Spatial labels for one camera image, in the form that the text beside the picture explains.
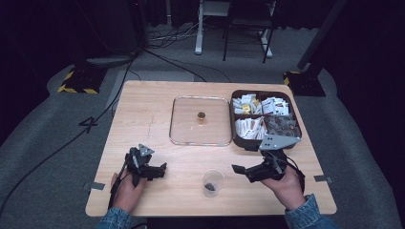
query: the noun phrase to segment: person's left hand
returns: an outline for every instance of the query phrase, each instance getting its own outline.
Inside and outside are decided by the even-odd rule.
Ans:
[[[113,178],[111,179],[111,187],[113,187],[117,177],[118,174],[114,173]],[[117,188],[113,207],[120,208],[128,214],[131,214],[139,202],[140,195],[145,188],[147,179],[141,178],[138,186],[135,188],[132,184],[132,174],[128,173],[126,169],[122,172],[121,179],[122,181]]]

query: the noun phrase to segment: black chair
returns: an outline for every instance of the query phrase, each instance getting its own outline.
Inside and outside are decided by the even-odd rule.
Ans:
[[[226,50],[228,43],[238,44],[252,44],[251,42],[229,41],[229,31],[261,31],[258,35],[259,42],[255,44],[266,46],[265,56],[263,63],[266,62],[266,54],[270,45],[271,36],[276,29],[275,12],[280,5],[281,0],[269,1],[269,0],[230,0],[228,15],[225,22],[224,30],[224,58],[226,59]],[[264,43],[266,31],[269,31],[269,37]]]

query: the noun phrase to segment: black compartment box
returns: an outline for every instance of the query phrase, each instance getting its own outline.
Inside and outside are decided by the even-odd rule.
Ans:
[[[241,98],[242,95],[246,94],[256,94],[256,98],[259,99],[260,102],[263,100],[266,100],[269,97],[279,97],[283,98],[287,103],[288,103],[288,110],[289,113],[292,114],[292,119],[297,121],[297,117],[294,112],[294,108],[291,105],[291,100],[288,97],[288,95],[280,92],[263,92],[263,91],[245,91],[245,90],[238,90],[233,92],[232,98],[230,101],[230,108],[231,108],[231,122],[232,122],[232,137],[233,137],[233,142],[242,148],[245,148],[248,151],[257,151],[259,148],[260,144],[262,143],[262,140],[254,140],[254,139],[244,139],[238,136],[236,132],[236,125],[235,121],[238,119],[245,119],[245,118],[258,118],[261,116],[265,116],[264,114],[235,114],[235,108],[233,106],[233,98]],[[298,121],[296,122],[296,128],[298,129],[299,137],[302,136],[301,128],[299,126]],[[294,145],[290,145],[286,147],[286,149],[291,149],[294,147]]]

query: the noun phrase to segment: white desk frame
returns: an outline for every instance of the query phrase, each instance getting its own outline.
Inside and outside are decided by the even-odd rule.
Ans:
[[[203,53],[203,17],[204,16],[227,16],[227,11],[229,9],[229,2],[215,2],[215,1],[205,1],[200,0],[199,7],[199,28],[197,32],[196,49],[195,54],[200,55]],[[262,44],[267,43],[266,34],[261,38]],[[266,45],[263,45],[264,52],[266,51]],[[271,58],[273,53],[271,49],[267,51],[267,58]]]

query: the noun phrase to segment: dark object inside cup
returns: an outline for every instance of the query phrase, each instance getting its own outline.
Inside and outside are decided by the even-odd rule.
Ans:
[[[212,183],[206,183],[204,187],[209,191],[215,191],[215,186]]]

